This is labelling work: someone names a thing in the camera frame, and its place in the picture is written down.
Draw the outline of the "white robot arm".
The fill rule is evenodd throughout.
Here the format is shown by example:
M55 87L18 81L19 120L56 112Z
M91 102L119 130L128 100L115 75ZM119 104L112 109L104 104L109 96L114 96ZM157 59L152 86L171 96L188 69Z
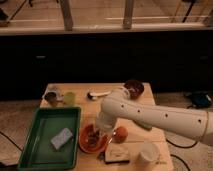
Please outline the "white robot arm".
M213 112L140 104L130 99L126 88L117 88L102 99L95 125L109 132L118 118L143 122L213 147Z

